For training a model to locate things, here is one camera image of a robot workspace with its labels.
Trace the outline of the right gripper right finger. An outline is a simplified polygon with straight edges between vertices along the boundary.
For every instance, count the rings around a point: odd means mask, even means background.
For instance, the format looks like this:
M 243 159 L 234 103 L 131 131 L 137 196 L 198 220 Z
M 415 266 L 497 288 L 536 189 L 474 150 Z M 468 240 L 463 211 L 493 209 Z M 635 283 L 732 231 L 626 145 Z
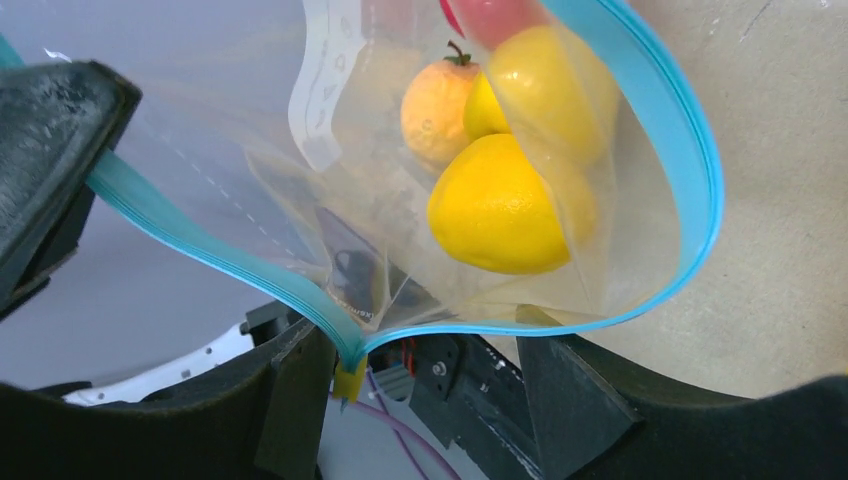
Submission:
M 659 374 L 577 335 L 517 342 L 546 479 L 843 479 L 847 378 L 761 399 Z

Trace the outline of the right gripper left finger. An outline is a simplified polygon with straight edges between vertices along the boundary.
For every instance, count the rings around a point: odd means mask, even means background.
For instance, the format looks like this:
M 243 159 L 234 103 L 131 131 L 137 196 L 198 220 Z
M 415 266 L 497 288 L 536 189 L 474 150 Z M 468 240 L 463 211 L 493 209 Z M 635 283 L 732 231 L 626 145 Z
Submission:
M 138 403 L 1 388 L 5 479 L 311 479 L 336 352 L 300 321 Z

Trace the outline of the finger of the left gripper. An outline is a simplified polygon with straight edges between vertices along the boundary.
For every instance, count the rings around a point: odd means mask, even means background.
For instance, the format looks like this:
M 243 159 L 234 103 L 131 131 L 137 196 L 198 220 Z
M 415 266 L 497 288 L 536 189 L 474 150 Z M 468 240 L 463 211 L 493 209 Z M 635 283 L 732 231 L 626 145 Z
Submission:
M 137 86 L 95 61 L 2 68 L 2 317 L 76 253 L 94 199 L 86 179 L 141 99 Z

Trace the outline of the yellow lemon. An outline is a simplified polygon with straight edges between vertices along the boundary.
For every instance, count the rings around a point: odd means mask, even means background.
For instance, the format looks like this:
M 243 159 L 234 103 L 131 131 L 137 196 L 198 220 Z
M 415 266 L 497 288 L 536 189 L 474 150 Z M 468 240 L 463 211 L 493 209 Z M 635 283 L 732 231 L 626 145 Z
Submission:
M 567 264 L 565 230 L 575 243 L 594 235 L 597 200 L 585 176 L 565 159 L 543 178 L 511 134 L 481 137 L 436 182 L 427 220 L 452 258 L 490 272 L 540 274 Z

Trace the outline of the clear zip bag blue zipper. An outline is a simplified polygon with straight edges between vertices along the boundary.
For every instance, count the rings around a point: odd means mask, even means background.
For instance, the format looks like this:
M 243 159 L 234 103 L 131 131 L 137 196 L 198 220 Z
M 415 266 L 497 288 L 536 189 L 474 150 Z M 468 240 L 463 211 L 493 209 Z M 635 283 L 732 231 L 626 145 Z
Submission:
M 5 1 L 1 67 L 96 60 L 139 87 L 91 188 L 312 320 L 337 346 L 345 397 L 366 355 L 404 337 L 541 337 L 637 317 L 715 243 L 720 156 L 665 45 L 625 1 L 536 2 L 547 23 L 489 50 L 439 1 Z M 450 40 L 480 67 L 469 145 L 511 134 L 543 178 L 565 159 L 596 197 L 594 235 L 575 243 L 567 228 L 571 259 L 556 270 L 483 270 L 430 230 L 455 158 L 425 168 L 400 108 Z

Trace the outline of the orange peach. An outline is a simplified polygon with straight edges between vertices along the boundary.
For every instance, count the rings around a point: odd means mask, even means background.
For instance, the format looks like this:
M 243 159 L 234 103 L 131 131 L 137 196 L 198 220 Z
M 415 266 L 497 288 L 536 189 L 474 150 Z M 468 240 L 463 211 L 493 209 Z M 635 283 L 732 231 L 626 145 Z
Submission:
M 428 170 L 439 173 L 469 145 L 463 117 L 479 64 L 456 42 L 450 53 L 423 68 L 401 102 L 400 127 L 408 149 Z

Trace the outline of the red apple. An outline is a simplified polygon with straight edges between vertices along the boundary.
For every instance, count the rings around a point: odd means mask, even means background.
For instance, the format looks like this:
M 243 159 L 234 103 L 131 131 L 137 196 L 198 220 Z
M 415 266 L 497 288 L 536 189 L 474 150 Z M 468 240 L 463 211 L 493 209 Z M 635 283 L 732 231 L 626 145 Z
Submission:
M 547 14 L 536 1 L 440 0 L 439 5 L 454 31 L 489 50 L 523 30 L 547 23 Z

